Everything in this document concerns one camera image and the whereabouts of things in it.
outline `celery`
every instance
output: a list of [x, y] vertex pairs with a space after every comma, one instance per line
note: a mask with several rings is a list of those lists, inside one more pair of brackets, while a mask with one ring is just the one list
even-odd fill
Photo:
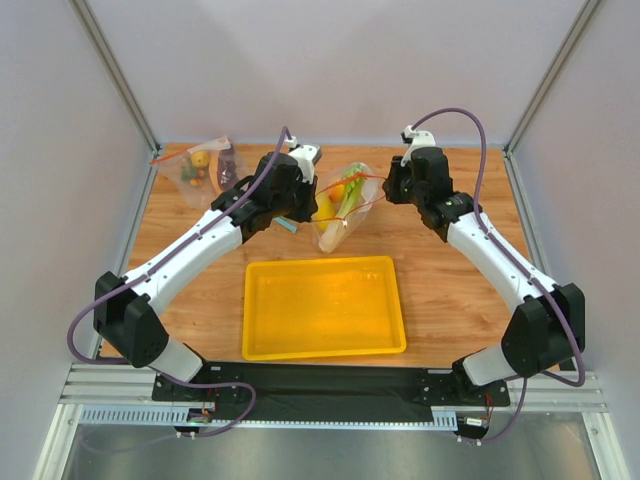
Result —
[[[357, 173], [362, 173], [362, 167], [363, 165], [361, 163], [354, 163], [344, 173], [342, 178], [349, 178]], [[349, 183], [345, 184], [342, 205], [340, 205], [340, 210], [338, 210], [338, 213], [336, 214], [338, 218], [344, 219], [349, 214], [349, 212], [351, 212], [358, 206], [358, 201], [360, 200], [360, 195], [362, 193], [362, 187], [364, 186], [366, 180], [366, 178], [354, 178]]]

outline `wooden surface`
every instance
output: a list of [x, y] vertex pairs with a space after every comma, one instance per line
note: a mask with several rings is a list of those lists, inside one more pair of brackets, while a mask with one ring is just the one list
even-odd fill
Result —
[[[167, 154], [186, 148], [174, 144]], [[238, 146], [254, 166], [269, 146]], [[317, 173], [365, 162], [387, 175], [391, 157], [403, 148], [323, 147]], [[477, 149], [448, 149], [454, 188], [473, 193], [478, 170]], [[490, 151], [481, 204], [493, 224], [518, 250], [526, 246], [499, 150]], [[158, 175], [140, 227], [129, 269], [157, 255], [202, 212], [185, 206], [174, 185]], [[173, 300], [161, 319], [169, 333], [201, 355], [216, 360], [242, 360], [242, 312], [245, 269], [249, 262], [316, 258], [311, 226], [292, 234], [277, 224], [209, 266]], [[429, 231], [411, 205], [377, 202], [363, 224], [333, 257], [389, 255], [395, 262], [404, 314], [407, 349], [402, 354], [319, 358], [314, 362], [447, 367], [451, 362], [499, 341], [509, 313], [498, 294], [475, 267]], [[114, 350], [105, 345], [103, 355]]]

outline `green vegetable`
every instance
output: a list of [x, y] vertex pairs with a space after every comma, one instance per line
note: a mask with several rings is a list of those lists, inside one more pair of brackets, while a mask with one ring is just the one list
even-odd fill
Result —
[[[354, 163], [349, 169], [342, 175], [342, 178], [349, 178], [357, 173], [362, 173], [363, 165], [361, 163]], [[342, 205], [336, 216], [344, 219], [347, 214], [358, 206], [360, 200], [360, 194], [362, 193], [362, 187], [366, 182], [366, 178], [354, 178], [344, 186], [344, 198], [342, 199]]]
[[180, 178], [183, 182], [188, 182], [192, 178], [198, 178], [198, 169], [191, 164], [183, 165], [182, 171], [180, 173]]

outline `bag of vegetables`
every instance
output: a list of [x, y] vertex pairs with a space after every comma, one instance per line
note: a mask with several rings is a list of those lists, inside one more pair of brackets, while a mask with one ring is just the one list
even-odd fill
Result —
[[220, 193], [249, 174], [243, 158], [227, 137], [202, 143], [151, 162], [171, 180], [187, 205], [206, 210]]
[[362, 223], [378, 200], [380, 179], [366, 164], [352, 163], [318, 181], [313, 242], [320, 250], [332, 252]]

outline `plastic tray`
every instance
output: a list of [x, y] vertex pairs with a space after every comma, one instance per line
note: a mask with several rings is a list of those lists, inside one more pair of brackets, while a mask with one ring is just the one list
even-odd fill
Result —
[[390, 257], [247, 267], [242, 356], [250, 361], [400, 353], [407, 347]]

